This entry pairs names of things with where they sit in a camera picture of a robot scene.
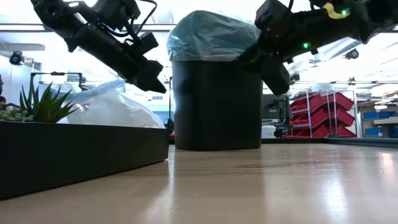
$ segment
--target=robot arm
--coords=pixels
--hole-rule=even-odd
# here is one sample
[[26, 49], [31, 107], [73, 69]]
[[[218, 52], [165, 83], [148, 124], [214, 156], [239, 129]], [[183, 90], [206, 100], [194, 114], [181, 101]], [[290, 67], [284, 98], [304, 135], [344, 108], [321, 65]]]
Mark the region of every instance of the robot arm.
[[[141, 13], [135, 0], [98, 0], [93, 7], [84, 1], [31, 2], [43, 24], [65, 40], [70, 52], [81, 47], [141, 90], [166, 92], [157, 79], [163, 66], [143, 56], [158, 46], [153, 33], [138, 37], [142, 26], [137, 31], [133, 29], [132, 22]], [[115, 32], [123, 28], [127, 30], [125, 34]], [[132, 38], [123, 43], [114, 37], [129, 35]]]
[[289, 90], [289, 73], [283, 66], [293, 57], [344, 37], [366, 44], [380, 31], [398, 24], [396, 0], [310, 0], [311, 11], [291, 12], [293, 0], [285, 6], [267, 0], [257, 11], [255, 24], [261, 30], [257, 42], [236, 63], [243, 69], [260, 73], [276, 95]]

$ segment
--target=trash can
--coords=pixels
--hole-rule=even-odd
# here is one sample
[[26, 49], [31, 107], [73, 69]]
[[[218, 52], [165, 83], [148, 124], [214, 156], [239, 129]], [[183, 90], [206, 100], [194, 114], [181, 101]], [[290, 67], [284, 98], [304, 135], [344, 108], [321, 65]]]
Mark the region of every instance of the trash can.
[[258, 35], [253, 24], [207, 11], [189, 14], [170, 33], [176, 148], [261, 146], [262, 80], [230, 62]]

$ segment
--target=black planter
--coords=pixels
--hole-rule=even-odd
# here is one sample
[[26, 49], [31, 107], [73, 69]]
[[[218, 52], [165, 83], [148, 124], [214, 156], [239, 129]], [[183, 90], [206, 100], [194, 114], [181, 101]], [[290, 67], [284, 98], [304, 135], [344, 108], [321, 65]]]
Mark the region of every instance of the black planter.
[[0, 200], [161, 162], [166, 129], [0, 122]]

